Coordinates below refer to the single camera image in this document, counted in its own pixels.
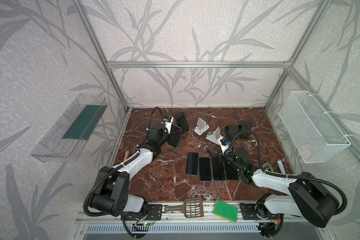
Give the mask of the light blue plastic shovel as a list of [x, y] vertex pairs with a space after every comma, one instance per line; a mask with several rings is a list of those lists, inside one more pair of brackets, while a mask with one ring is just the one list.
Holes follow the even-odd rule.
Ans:
[[280, 170], [281, 174], [285, 175], [286, 171], [285, 171], [285, 167], [283, 165], [283, 162], [282, 161], [277, 161], [277, 164], [278, 164], [278, 167], [279, 167], [279, 170]]

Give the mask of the aluminium front rail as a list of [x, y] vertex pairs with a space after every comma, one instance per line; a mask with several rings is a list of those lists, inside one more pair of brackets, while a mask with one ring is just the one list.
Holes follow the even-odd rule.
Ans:
[[280, 222], [281, 216], [291, 221], [308, 221], [289, 196], [268, 196], [264, 201], [214, 201], [187, 199], [183, 202], [148, 203], [138, 198], [116, 204], [112, 215], [90, 217], [80, 212], [76, 223], [129, 223], [148, 226], [151, 223], [239, 223]]

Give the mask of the green yellow sponge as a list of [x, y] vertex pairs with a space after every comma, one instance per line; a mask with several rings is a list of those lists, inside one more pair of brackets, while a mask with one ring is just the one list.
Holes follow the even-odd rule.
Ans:
[[238, 212], [239, 209], [237, 207], [216, 200], [213, 215], [235, 224], [238, 220]]

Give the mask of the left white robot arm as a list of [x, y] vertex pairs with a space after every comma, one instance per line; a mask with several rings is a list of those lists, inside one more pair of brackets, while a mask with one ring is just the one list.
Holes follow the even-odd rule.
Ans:
[[84, 213], [89, 217], [111, 215], [141, 219], [147, 216], [148, 201], [129, 193], [130, 181], [160, 155], [163, 145], [177, 147], [181, 135], [188, 130], [184, 112], [179, 112], [174, 117], [161, 115], [161, 122], [158, 124], [149, 121], [146, 135], [131, 157], [113, 167], [100, 169], [94, 186], [84, 201]]

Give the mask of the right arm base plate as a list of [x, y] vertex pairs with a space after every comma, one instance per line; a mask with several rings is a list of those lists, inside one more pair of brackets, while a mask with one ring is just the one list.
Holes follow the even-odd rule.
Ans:
[[279, 219], [278, 214], [272, 214], [264, 205], [257, 205], [251, 203], [240, 203], [239, 208], [243, 220], [257, 220], [257, 221], [271, 221], [275, 222]]

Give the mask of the brown slotted scoop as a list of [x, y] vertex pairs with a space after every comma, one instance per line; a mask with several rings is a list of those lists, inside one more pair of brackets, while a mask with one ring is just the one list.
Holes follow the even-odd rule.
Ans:
[[185, 199], [180, 206], [168, 206], [164, 208], [165, 212], [179, 211], [185, 218], [203, 218], [204, 204], [202, 198]]

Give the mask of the clear plastic wall tray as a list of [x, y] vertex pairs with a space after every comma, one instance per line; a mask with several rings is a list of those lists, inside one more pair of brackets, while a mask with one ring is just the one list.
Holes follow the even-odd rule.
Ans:
[[74, 163], [108, 107], [107, 99], [78, 94], [31, 151], [42, 163]]

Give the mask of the black stand front left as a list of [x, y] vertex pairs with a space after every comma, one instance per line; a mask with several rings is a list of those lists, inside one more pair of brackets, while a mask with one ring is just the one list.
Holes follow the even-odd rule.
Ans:
[[[240, 125], [240, 132], [243, 131], [251, 131], [252, 130], [252, 123], [251, 122], [243, 122]], [[239, 139], [249, 139], [250, 134], [249, 133], [241, 133], [239, 135]]]

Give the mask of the pink object in basket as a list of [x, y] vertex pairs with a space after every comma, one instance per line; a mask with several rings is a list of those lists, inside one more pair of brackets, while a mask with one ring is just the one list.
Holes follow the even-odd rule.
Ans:
[[309, 159], [311, 157], [312, 153], [311, 153], [310, 148], [311, 148], [311, 146], [309, 144], [306, 144], [306, 145], [303, 145], [300, 147], [300, 153], [303, 158]]

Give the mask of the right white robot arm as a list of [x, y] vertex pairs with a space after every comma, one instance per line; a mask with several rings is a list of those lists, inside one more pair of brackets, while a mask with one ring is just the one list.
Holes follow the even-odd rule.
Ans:
[[252, 131], [245, 131], [245, 134], [252, 135], [257, 142], [259, 167], [252, 165], [245, 148], [234, 148], [233, 144], [238, 136], [230, 140], [220, 134], [209, 133], [207, 139], [221, 148], [219, 158], [236, 170], [242, 182], [281, 193], [280, 196], [265, 194], [258, 200], [261, 213], [302, 217], [312, 225], [324, 228], [333, 216], [346, 209], [347, 196], [335, 184], [318, 179], [308, 172], [289, 175], [265, 169], [259, 137]]

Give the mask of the green plastic hook toy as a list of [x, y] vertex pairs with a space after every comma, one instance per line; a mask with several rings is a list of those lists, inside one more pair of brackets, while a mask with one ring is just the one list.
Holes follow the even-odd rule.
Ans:
[[262, 164], [262, 168], [263, 168], [265, 171], [274, 172], [274, 169], [273, 169], [272, 165], [269, 164], [269, 163], [264, 163], [264, 164]]

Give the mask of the white phone stand back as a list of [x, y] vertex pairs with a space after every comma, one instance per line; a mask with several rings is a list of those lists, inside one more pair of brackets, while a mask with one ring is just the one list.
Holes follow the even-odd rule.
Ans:
[[210, 126], [207, 124], [206, 121], [204, 121], [203, 119], [199, 118], [197, 121], [197, 125], [194, 128], [194, 132], [198, 135], [201, 136], [203, 135], [208, 129], [210, 128]]

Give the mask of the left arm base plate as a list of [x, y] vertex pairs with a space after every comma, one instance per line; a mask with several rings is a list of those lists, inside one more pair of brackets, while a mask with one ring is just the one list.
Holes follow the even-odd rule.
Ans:
[[148, 204], [143, 207], [143, 212], [126, 212], [123, 216], [126, 221], [148, 220], [149, 222], [160, 221], [163, 214], [163, 205]]

